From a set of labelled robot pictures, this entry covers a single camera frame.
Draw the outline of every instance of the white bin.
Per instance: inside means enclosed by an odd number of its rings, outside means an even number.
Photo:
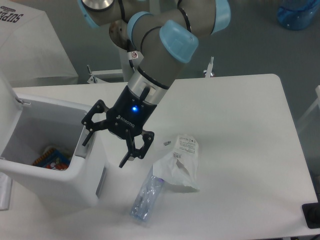
[[[94,206],[108,167],[99,134],[82,146],[81,120],[90,106],[51,98],[18,96],[0,73],[0,172],[39,196]],[[47,146],[73,153],[64,171],[32,166]]]

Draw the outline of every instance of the blue led light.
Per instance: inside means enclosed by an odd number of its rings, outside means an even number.
[[[132,107],[132,112],[136,113],[136,112],[138,112],[138,110],[139,110],[139,109],[138,109],[137,106],[133,106],[133,107]]]

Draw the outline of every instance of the gray floor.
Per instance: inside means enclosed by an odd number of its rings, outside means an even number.
[[[79,75],[78,83],[88,80],[87,64],[93,71],[121,68],[118,51],[109,38],[109,26],[89,28],[76,0],[14,2],[46,11]],[[163,0],[161,6],[168,9],[172,2]],[[298,120],[316,99],[314,90],[320,85],[319,12],[307,29],[290,31],[277,22],[278,0],[229,0],[229,4],[229,27],[201,39],[192,61],[179,77],[201,77],[211,56],[217,77],[277,74],[293,119]]]

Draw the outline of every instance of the clear plastic bottle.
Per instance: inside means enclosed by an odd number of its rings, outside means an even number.
[[[282,0],[277,11],[279,23],[286,29],[308,27],[320,7],[320,0]]]
[[[151,167],[131,208],[130,214],[134,218],[143,222],[148,221],[164,182],[163,179],[153,175],[153,167]]]

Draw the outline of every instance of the robotic arm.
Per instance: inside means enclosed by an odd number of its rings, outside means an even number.
[[[154,133],[143,130],[144,124],[173,84],[183,66],[198,47],[197,37],[224,29],[230,22],[227,0],[179,0],[177,9],[152,15],[146,12],[149,2],[143,0],[78,0],[91,26],[116,20],[127,24],[128,38],[144,58],[113,107],[98,100],[82,124],[89,130],[83,145],[93,133],[108,129],[126,140],[128,153],[119,167],[136,157],[143,159]],[[93,122],[97,113],[106,119]],[[136,149],[135,137],[142,135],[144,145]]]

